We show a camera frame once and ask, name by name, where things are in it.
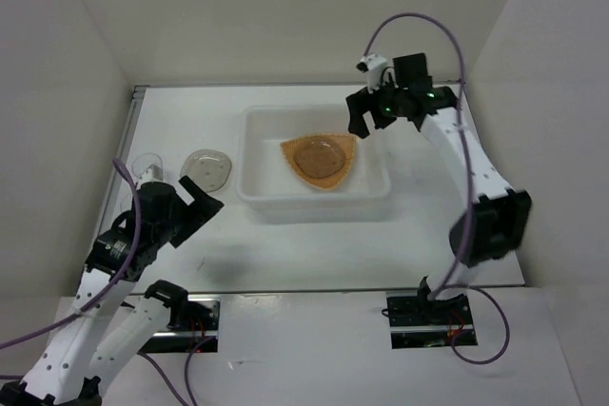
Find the smoky glass plate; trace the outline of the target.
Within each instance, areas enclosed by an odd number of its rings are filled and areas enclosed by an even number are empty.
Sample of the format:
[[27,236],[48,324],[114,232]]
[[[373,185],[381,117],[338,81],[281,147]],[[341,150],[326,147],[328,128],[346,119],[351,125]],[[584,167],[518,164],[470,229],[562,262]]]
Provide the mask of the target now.
[[345,153],[329,137],[312,137],[303,140],[293,153],[295,165],[312,179],[324,179],[337,173],[345,164]]
[[189,177],[206,193],[220,190],[228,181],[232,171],[232,161],[221,151],[200,149],[185,160],[180,177]]

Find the woven bamboo fan tray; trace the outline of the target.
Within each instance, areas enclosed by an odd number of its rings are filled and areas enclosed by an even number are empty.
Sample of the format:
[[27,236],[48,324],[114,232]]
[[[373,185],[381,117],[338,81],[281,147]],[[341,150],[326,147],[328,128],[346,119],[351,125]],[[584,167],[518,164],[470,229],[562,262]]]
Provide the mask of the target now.
[[284,141],[280,149],[301,181],[321,191],[332,191],[351,172],[357,140],[350,133],[317,133]]

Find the clear plastic cup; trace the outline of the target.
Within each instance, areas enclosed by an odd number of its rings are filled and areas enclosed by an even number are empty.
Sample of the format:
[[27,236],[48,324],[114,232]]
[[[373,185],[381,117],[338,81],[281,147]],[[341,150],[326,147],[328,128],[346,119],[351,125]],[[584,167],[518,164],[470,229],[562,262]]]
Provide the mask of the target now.
[[151,164],[157,164],[163,168],[163,160],[156,153],[144,153],[132,161],[131,172],[137,181],[140,174]]

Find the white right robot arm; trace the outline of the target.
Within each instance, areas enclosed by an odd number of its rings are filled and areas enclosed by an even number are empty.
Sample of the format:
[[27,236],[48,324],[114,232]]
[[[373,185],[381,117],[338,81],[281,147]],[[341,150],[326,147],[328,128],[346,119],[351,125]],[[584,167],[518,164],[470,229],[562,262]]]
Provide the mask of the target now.
[[323,222],[340,213],[352,223],[345,230],[330,227],[307,235],[297,243],[300,250],[346,265],[383,260],[390,250],[408,246],[413,235],[397,227],[358,226],[361,220],[386,219],[393,207],[388,156],[364,142],[406,120],[437,148],[464,205],[448,234],[452,261],[444,273],[423,278],[419,286],[418,315],[437,323],[484,263],[520,247],[532,201],[491,164],[463,118],[462,91],[435,86],[424,54],[389,60],[367,52],[358,69],[366,84],[346,99],[346,132],[304,135],[279,146],[285,164],[309,192],[286,193],[285,181],[264,165],[261,149],[250,139],[241,144],[238,192],[253,210],[276,222]]

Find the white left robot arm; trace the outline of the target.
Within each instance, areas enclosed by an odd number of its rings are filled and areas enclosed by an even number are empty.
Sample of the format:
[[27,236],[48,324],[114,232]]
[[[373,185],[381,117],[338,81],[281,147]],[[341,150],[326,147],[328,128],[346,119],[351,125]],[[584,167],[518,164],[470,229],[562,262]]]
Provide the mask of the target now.
[[179,247],[224,206],[190,178],[179,183],[191,203],[170,184],[142,184],[131,208],[96,238],[70,315],[60,321],[34,366],[2,386],[2,404],[99,405],[112,381],[156,332],[179,329],[201,312],[186,289],[157,280],[118,327],[108,328],[160,249]]

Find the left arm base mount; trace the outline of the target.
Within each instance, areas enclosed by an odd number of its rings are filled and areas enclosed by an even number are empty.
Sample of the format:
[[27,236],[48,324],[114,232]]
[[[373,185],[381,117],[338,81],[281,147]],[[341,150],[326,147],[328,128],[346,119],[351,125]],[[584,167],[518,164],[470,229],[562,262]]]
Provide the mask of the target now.
[[217,298],[193,296],[186,310],[145,343],[146,354],[216,353],[221,303]]

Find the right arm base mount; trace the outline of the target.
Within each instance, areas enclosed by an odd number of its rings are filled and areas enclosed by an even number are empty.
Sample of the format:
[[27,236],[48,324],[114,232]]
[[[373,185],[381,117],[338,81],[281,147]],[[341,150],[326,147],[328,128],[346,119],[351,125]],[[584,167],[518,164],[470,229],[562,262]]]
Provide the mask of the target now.
[[424,303],[415,292],[389,293],[381,311],[389,325],[391,348],[423,349],[478,344],[469,300],[455,298]]

